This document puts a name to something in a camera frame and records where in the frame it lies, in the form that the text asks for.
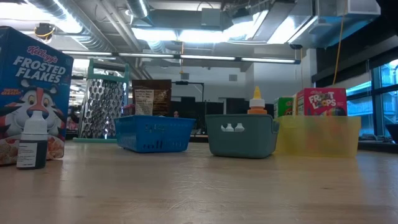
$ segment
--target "frosted flakes cereal box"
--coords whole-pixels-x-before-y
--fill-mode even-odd
[[[73,58],[10,27],[0,27],[0,165],[17,161],[25,121],[43,111],[47,158],[63,157]]]
[[[298,115],[346,116],[344,88],[304,88],[296,94]]]

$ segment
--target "yellow translucent bin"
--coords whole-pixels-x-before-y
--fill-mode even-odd
[[[360,117],[283,116],[276,153],[296,156],[355,157]]]

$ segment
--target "bottle label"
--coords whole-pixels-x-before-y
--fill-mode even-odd
[[[20,142],[18,148],[17,167],[36,166],[37,143]]]

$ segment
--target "brown food package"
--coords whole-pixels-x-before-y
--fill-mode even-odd
[[[167,116],[172,98],[171,80],[132,81],[136,115]]]

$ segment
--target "green box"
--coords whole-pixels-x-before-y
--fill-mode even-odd
[[[274,102],[274,118],[285,115],[293,115],[293,97],[279,97]]]

